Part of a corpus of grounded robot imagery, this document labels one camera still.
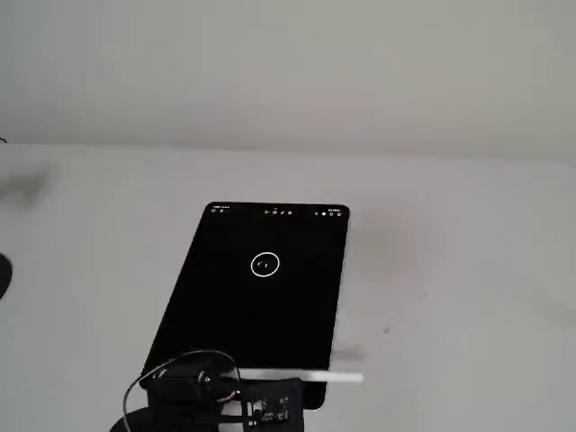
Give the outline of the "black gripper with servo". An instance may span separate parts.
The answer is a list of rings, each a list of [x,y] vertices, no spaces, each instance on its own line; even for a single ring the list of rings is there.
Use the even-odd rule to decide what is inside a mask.
[[[230,360],[179,360],[156,368],[144,379],[154,414],[217,417],[239,399],[239,369]]]

